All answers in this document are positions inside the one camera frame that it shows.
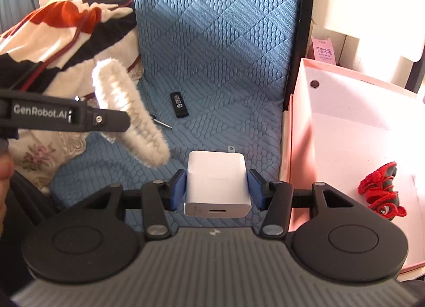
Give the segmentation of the person's left hand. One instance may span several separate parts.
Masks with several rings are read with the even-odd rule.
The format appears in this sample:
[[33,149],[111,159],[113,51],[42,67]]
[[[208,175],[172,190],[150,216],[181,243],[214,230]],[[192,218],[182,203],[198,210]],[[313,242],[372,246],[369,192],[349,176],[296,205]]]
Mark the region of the person's left hand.
[[6,216],[6,197],[9,191],[11,176],[14,174],[14,162],[8,150],[1,154],[0,159],[0,223],[1,232],[3,232],[3,223]]

